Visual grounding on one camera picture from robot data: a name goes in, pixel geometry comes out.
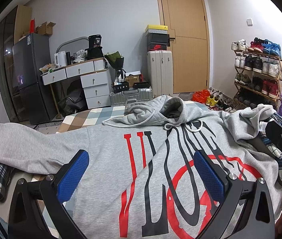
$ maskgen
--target white suitcase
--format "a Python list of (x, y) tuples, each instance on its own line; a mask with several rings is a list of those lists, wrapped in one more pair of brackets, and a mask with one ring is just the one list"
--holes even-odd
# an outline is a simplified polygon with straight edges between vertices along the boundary
[(148, 76), (155, 97), (173, 94), (172, 52), (150, 51), (147, 54)]

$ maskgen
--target door frame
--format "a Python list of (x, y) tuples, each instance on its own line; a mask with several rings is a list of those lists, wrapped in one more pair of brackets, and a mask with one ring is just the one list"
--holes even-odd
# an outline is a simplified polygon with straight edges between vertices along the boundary
[[(164, 25), (162, 0), (157, 0), (157, 3), (159, 6), (160, 24)], [(209, 33), (209, 24), (208, 24), (204, 0), (202, 0), (202, 3), (203, 3), (204, 15), (205, 15), (205, 26), (206, 26), (206, 34), (207, 34), (206, 35), (207, 36), (207, 73), (206, 73), (207, 85), (206, 85), (206, 89), (208, 89), (210, 85), (210, 33)]]

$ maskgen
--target wooden door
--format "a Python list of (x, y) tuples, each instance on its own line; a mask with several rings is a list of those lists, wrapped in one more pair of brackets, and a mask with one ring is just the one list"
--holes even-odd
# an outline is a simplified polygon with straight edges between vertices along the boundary
[(173, 93), (206, 89), (209, 36), (203, 0), (161, 0), (161, 3), (161, 24), (168, 26), (170, 37), (175, 37), (168, 48), (173, 54)]

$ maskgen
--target metal screw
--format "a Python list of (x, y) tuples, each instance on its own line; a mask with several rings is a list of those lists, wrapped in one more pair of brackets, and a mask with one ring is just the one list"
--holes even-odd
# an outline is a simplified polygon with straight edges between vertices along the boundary
[(17, 181), (17, 183), (18, 183), (19, 185), (24, 184), (24, 182), (25, 182), (25, 179), (23, 179), (23, 178), (21, 178), (21, 179), (19, 179), (19, 180)]
[(259, 181), (261, 184), (264, 184), (264, 183), (265, 183), (265, 179), (264, 179), (264, 178), (258, 178), (258, 181)]
[(229, 178), (231, 180), (236, 180), (237, 179), (237, 175), (235, 173), (230, 173), (228, 176), (229, 176)]
[(53, 174), (48, 174), (47, 176), (46, 176), (46, 180), (47, 181), (52, 181), (54, 179), (54, 175)]

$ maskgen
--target hoodie hood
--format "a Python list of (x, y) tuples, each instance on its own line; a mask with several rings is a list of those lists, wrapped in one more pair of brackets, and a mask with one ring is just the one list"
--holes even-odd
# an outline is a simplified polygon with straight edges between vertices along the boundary
[(116, 117), (103, 122), (120, 127), (127, 125), (157, 126), (170, 124), (179, 126), (209, 114), (196, 105), (187, 106), (178, 98), (168, 95), (159, 96), (146, 103), (132, 103), (126, 107), (123, 117)]

